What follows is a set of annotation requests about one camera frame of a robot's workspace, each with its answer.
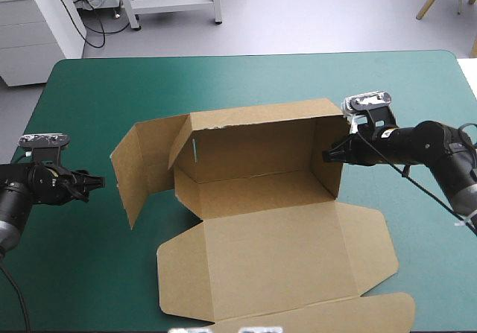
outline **drawer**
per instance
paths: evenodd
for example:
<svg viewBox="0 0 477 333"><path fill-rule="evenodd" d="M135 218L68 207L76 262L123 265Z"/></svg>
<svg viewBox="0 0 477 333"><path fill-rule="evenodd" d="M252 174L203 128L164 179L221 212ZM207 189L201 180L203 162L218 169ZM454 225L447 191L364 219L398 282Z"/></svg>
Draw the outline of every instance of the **drawer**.
<svg viewBox="0 0 477 333"><path fill-rule="evenodd" d="M8 86L45 83L53 66L64 59L58 44L0 49L0 77Z"/></svg>
<svg viewBox="0 0 477 333"><path fill-rule="evenodd" d="M0 2L0 25L44 22L45 18L34 0Z"/></svg>
<svg viewBox="0 0 477 333"><path fill-rule="evenodd" d="M45 22L0 26L0 48L49 44L56 42Z"/></svg>

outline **green table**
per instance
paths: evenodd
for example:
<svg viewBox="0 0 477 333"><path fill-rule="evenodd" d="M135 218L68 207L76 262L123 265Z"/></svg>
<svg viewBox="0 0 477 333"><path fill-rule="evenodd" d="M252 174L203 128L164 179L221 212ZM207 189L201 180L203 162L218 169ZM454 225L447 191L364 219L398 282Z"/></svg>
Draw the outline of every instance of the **green table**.
<svg viewBox="0 0 477 333"><path fill-rule="evenodd" d="M475 121L477 102L445 51L246 57L65 60L57 64L26 133L64 132L70 168L107 178L88 204L38 206L5 259L36 330L163 331L193 320L161 313L157 246L199 220L172 191L151 196L127 224L109 155L135 121L189 111L384 89L399 125ZM440 191L426 168L415 179ZM477 328L477 239L387 166L347 165L340 201L381 210L400 261L369 294L409 292L416 330ZM0 329L22 329L16 296L0 279Z"/></svg>

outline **white cable tie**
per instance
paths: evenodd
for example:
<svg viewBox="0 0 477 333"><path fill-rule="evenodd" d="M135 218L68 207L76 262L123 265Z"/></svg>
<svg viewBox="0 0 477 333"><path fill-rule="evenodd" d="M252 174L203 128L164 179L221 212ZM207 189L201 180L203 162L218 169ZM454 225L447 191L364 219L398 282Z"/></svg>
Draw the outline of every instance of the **white cable tie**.
<svg viewBox="0 0 477 333"><path fill-rule="evenodd" d="M468 223L472 220L472 218L473 218L474 216L476 216L476 215L477 215L477 210L474 210L474 211L473 211L472 213L470 213L470 215L467 216L465 219L463 219L463 220L461 220L461 221L459 221L459 222L457 222L457 223L454 223L454 226L466 226L466 224L468 224Z"/></svg>

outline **cardboard box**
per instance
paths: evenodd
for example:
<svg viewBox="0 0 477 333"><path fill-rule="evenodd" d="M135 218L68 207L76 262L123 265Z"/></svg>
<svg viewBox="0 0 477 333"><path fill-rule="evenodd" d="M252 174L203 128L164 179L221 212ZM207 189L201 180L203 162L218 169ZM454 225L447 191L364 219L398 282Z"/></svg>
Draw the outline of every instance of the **cardboard box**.
<svg viewBox="0 0 477 333"><path fill-rule="evenodd" d="M327 99L135 124L111 156L131 227L172 188L203 219L158 249L161 309L215 333L409 332L408 294L361 297L398 262L380 212L335 201L322 151L348 131Z"/></svg>

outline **cardboard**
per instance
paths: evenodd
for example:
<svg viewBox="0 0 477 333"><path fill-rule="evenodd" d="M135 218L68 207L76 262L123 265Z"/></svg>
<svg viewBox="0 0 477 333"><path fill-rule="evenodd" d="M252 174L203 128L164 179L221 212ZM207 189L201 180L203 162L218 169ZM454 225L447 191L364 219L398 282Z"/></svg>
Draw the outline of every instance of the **cardboard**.
<svg viewBox="0 0 477 333"><path fill-rule="evenodd" d="M215 333L409 332L409 295L361 297L398 262L380 212L335 201L341 164L321 154L348 130L326 99L135 124L111 156L131 227L173 186L203 219L158 249L161 309Z"/></svg>

